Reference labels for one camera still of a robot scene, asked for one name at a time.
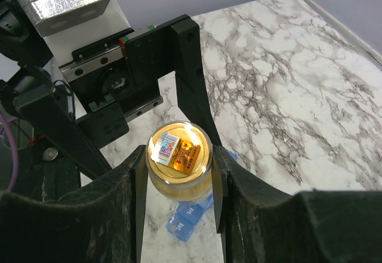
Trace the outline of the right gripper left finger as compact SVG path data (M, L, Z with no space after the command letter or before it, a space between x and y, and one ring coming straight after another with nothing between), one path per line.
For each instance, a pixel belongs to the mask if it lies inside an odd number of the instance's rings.
M58 201L1 193L2 262L140 262L146 148Z

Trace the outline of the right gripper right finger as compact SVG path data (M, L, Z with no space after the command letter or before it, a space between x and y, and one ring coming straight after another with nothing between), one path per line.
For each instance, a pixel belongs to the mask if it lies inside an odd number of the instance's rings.
M225 262L380 262L379 191L289 195L214 146L212 186Z

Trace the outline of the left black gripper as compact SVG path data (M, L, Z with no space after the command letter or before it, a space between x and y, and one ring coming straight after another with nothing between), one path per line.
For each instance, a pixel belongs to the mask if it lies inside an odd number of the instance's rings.
M163 102L158 80L179 69L183 56L190 57L185 61L190 71L201 72L199 50L199 26L188 15L158 26L127 28L73 51L72 61L60 66L86 111L77 123L56 100L49 74L37 67L24 66L37 87L22 92L13 104L21 117L94 180L112 170L97 148L125 135L128 122ZM204 77L190 79L176 72L175 82L180 110L220 146Z

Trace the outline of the blue weekly pill organizer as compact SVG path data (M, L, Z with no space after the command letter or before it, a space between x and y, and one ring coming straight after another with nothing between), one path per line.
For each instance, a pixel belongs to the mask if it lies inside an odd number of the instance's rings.
M178 240L187 242L195 231L204 213L214 204L213 193L199 203L180 202L175 212L170 216L166 230Z

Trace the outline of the small amber pill bottle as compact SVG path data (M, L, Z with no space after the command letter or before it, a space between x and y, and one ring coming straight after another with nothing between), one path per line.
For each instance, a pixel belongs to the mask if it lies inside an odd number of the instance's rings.
M158 128L146 145L155 188L178 202L199 203L212 193L212 143L199 126L175 121Z

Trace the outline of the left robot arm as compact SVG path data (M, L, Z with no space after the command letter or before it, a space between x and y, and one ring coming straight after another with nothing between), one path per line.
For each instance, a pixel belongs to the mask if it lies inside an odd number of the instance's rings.
M115 0L3 0L2 13L1 51L20 70L1 82L1 103L92 179L65 202L99 202L118 187L142 193L148 180L180 202L211 194L220 137L191 17L134 30ZM138 151L135 175L117 176L100 148L162 103L158 80L170 72L187 119L157 129Z

